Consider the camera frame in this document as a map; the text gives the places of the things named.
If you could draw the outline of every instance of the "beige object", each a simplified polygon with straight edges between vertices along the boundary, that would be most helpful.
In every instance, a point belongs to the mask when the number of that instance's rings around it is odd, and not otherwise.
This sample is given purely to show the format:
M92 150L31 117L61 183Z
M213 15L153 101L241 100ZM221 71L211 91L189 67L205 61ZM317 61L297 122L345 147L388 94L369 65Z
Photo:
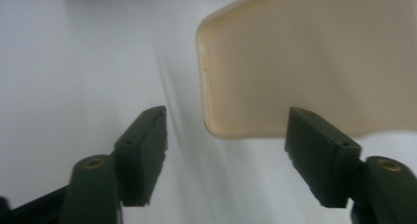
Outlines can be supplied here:
M417 130L416 0L241 0L198 33L206 125L282 137L290 106L350 136Z

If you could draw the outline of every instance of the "brass screw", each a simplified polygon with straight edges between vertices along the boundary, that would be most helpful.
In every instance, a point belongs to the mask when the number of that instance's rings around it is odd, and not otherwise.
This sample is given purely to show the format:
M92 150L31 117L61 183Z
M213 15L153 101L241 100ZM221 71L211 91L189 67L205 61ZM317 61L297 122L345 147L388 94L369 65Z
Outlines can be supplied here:
M83 167L84 169L96 169L104 165L105 160L102 158L93 158L85 162Z
M399 172L402 170L401 167L394 161L380 159L378 164L391 172Z

